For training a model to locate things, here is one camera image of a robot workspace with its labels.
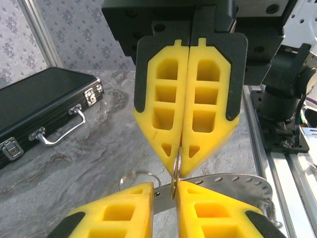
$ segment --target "metal plate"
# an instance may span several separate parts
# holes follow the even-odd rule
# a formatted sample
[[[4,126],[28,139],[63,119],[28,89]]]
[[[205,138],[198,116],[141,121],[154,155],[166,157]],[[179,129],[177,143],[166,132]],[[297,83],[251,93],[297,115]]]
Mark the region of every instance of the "metal plate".
[[[236,0],[237,17],[281,16],[288,0]]]
[[[189,178],[185,181],[261,208],[263,199],[272,199],[272,187],[262,177],[243,174],[216,174]],[[154,189],[154,214],[176,207],[170,198],[170,184]]]

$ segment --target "gray marble surface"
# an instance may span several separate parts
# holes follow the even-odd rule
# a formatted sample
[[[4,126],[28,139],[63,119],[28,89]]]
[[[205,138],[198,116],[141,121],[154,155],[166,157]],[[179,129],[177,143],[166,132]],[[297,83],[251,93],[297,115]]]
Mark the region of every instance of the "gray marble surface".
[[[72,209],[116,192],[131,170],[150,171],[169,183],[132,116],[134,72],[88,72],[102,79],[105,95],[84,112],[83,127],[56,147],[36,146],[0,171],[0,237],[45,237]],[[192,177],[230,172],[256,173],[243,109],[230,141]],[[177,237],[175,209],[155,215],[154,237]]]

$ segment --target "triangular cutout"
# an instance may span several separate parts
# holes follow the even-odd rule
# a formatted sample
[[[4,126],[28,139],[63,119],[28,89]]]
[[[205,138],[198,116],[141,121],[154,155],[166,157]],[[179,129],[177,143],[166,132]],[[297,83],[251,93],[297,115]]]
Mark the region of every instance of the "triangular cutout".
[[[200,150],[200,147],[197,146],[197,145],[189,146],[189,155],[188,155],[188,157],[189,158],[193,158],[194,155],[196,155],[199,150]]]
[[[170,156],[170,153],[172,151],[172,145],[169,144],[162,144],[162,149],[164,150],[165,154],[167,156]]]

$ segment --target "black mounting bracket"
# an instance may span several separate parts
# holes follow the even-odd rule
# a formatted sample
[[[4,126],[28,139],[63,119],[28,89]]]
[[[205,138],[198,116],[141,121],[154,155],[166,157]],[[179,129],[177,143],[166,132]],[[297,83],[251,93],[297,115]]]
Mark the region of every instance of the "black mounting bracket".
[[[252,91],[251,101],[255,109],[262,142],[265,150],[278,153],[307,153],[309,146],[300,132],[300,146],[291,147],[290,141],[295,141],[294,121],[275,123],[261,115],[260,106],[264,99],[264,91]]]

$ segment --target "floral wallpaper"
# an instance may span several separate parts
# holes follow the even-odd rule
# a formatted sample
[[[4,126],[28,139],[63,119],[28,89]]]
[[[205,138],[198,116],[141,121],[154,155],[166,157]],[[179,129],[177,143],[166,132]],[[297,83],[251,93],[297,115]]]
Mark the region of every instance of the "floral wallpaper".
[[[35,0],[63,66],[134,69],[101,11],[104,0]]]
[[[47,68],[17,0],[0,0],[0,89]]]

